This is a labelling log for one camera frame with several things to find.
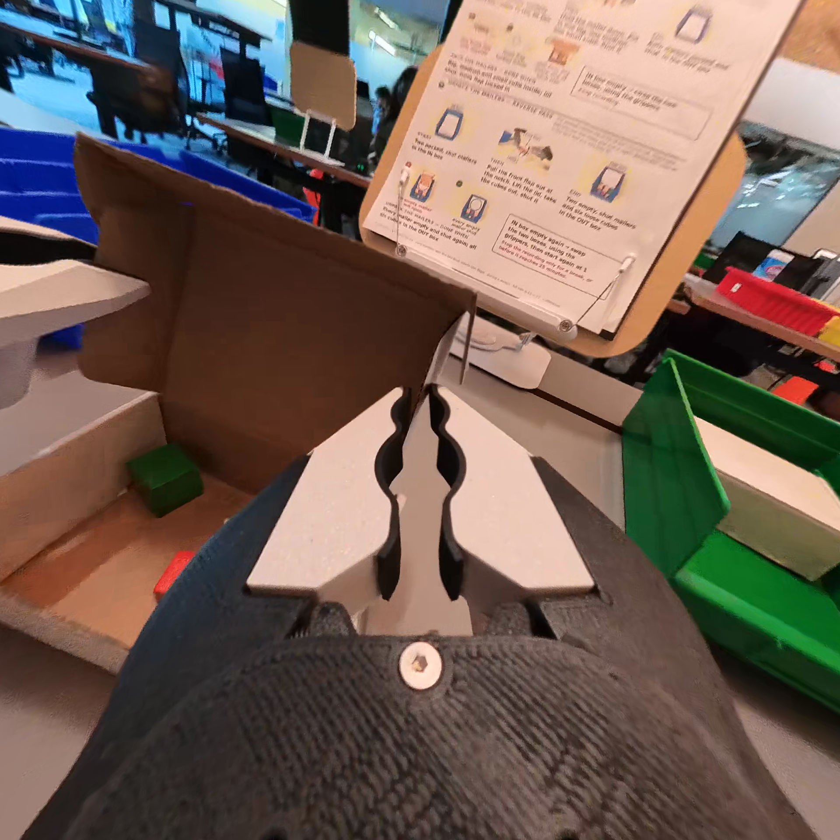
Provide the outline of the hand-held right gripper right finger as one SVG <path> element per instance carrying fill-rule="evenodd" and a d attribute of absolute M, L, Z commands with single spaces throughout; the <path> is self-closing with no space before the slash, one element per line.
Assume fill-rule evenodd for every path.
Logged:
<path fill-rule="evenodd" d="M 589 595 L 595 581 L 537 460 L 445 386 L 427 393 L 436 467 L 448 484 L 438 560 L 453 602 L 481 634 L 500 605 Z"/>

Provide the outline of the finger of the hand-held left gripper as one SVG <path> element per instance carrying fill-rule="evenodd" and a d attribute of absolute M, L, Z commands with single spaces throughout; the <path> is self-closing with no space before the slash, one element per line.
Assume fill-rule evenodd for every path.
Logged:
<path fill-rule="evenodd" d="M 35 224 L 1 217 L 1 264 L 46 265 L 61 260 L 95 261 L 97 247 Z"/>
<path fill-rule="evenodd" d="M 1 407 L 28 392 L 40 339 L 126 308 L 150 294 L 130 276 L 77 260 L 1 269 Z"/>

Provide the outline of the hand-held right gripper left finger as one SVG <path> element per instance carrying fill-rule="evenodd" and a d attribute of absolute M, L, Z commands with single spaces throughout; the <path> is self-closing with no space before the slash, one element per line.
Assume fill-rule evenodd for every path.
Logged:
<path fill-rule="evenodd" d="M 413 420 L 412 392 L 397 387 L 315 447 L 246 581 L 246 592 L 341 605 L 361 635 L 371 608 L 401 576 L 401 515 L 394 493 Z"/>

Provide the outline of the blue plastic bin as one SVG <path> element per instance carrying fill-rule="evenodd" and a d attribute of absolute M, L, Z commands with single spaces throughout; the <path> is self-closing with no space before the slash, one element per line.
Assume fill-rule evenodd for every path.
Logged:
<path fill-rule="evenodd" d="M 168 153 L 136 143 L 115 146 L 302 221 L 314 219 L 315 212 L 309 205 L 195 153 Z M 99 228 L 79 192 L 74 147 L 75 140 L 68 134 L 2 128 L 2 217 L 69 235 L 70 240 L 56 244 L 57 258 L 86 260 L 98 243 Z"/>

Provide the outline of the red cube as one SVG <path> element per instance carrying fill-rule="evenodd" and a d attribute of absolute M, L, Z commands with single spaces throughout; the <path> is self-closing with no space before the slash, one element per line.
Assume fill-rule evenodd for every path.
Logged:
<path fill-rule="evenodd" d="M 179 551 L 175 553 L 154 585 L 153 595 L 156 602 L 159 602 L 172 588 L 173 584 L 193 560 L 194 556 L 195 552 L 193 551 Z"/>

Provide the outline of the green plastic bin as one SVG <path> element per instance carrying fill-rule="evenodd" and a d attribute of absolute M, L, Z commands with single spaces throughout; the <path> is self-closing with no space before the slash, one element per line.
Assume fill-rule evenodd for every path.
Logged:
<path fill-rule="evenodd" d="M 838 423 L 667 351 L 623 422 L 625 527 L 701 632 L 839 711 L 838 538 L 811 580 L 724 531 L 736 512 L 700 421 L 838 493 Z"/>

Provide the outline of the green cube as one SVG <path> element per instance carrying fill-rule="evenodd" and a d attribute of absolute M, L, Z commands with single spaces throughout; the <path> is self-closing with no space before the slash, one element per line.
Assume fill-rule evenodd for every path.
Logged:
<path fill-rule="evenodd" d="M 132 458 L 126 468 L 131 486 L 157 518 L 167 516 L 204 493 L 199 468 L 177 443 Z"/>

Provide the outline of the white cardboard mailer box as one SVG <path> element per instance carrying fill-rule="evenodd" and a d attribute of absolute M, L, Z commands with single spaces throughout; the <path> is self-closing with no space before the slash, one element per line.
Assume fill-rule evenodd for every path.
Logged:
<path fill-rule="evenodd" d="M 471 297 L 110 144 L 73 156 L 88 265 L 150 294 L 84 323 L 78 374 L 2 409 L 2 626 L 116 674 L 175 553 L 392 389 L 415 407 Z M 157 518 L 126 463 L 169 443 L 204 493 Z"/>
<path fill-rule="evenodd" d="M 718 529 L 768 560 L 817 581 L 839 564 L 839 499 L 828 481 L 696 417 L 729 499 Z"/>

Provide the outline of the dark office desk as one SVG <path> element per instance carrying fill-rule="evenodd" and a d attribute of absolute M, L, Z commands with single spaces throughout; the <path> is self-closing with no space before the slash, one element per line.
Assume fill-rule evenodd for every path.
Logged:
<path fill-rule="evenodd" d="M 4 35 L 27 38 L 39 47 L 59 52 L 70 61 L 85 67 L 91 75 L 87 99 L 98 115 L 101 134 L 117 140 L 117 121 L 131 133 L 131 138 L 146 142 L 149 131 L 140 102 L 140 74 L 148 66 L 141 60 L 103 45 L 95 45 L 80 36 L 59 35 L 46 21 L 9 10 L 2 10 Z"/>

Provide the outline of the brown office desk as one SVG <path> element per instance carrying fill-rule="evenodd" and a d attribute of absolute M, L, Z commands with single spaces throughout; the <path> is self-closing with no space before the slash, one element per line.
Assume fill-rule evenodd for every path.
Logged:
<path fill-rule="evenodd" d="M 275 130 L 268 126 L 209 113 L 200 113 L 197 119 L 224 134 L 227 155 L 253 170 L 259 182 L 309 191 L 318 198 L 322 228 L 361 240 L 360 211 L 371 185 L 368 175 L 312 150 L 278 141 Z"/>

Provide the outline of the grey desk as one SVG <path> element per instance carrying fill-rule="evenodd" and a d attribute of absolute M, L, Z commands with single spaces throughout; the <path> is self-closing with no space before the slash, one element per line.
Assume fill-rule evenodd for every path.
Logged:
<path fill-rule="evenodd" d="M 624 526 L 618 426 L 639 391 L 553 354 L 540 393 L 456 360 L 442 381 L 520 445 L 548 460 L 619 527 Z M 408 635 L 466 634 L 469 615 L 438 578 L 438 515 L 446 485 L 437 473 L 428 411 L 406 443 L 402 576 L 389 602 L 373 604 L 366 629 Z M 838 715 L 711 646 L 742 725 L 764 765 L 820 838 L 838 838 Z M 19 838 L 47 803 L 98 722 L 114 684 L 100 668 L 2 627 L 2 838 Z"/>

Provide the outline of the black office chair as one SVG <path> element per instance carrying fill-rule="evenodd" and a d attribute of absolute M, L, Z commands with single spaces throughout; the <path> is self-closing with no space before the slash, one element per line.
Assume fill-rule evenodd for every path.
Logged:
<path fill-rule="evenodd" d="M 140 74 L 140 102 L 149 131 L 184 138 L 190 96 L 180 35 L 139 20 L 133 36 L 134 57 L 148 66 Z"/>
<path fill-rule="evenodd" d="M 264 93 L 263 70 L 257 59 L 220 49 L 224 74 L 225 118 L 258 126 L 271 125 Z"/>

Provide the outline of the small wooden board stand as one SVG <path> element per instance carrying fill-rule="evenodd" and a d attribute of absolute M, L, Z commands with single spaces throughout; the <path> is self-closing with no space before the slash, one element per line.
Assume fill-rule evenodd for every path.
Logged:
<path fill-rule="evenodd" d="M 304 123 L 299 151 L 305 151 L 310 122 L 321 121 L 330 126 L 325 151 L 316 153 L 324 163 L 343 166 L 331 156 L 337 128 L 351 131 L 356 123 L 355 64 L 348 56 L 293 41 L 290 46 L 290 93 L 296 109 L 303 113 Z"/>

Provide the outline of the red plastic bin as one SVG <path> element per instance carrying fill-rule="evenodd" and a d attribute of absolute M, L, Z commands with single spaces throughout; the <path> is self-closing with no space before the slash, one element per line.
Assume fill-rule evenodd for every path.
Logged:
<path fill-rule="evenodd" d="M 811 338 L 821 336 L 838 319 L 837 309 L 742 269 L 727 268 L 717 294 L 754 316 Z"/>

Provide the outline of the printed instruction sheet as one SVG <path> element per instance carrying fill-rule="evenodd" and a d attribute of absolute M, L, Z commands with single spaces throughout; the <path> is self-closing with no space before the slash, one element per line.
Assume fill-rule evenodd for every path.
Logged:
<path fill-rule="evenodd" d="M 802 5 L 463 2 L 372 230 L 613 337 Z"/>

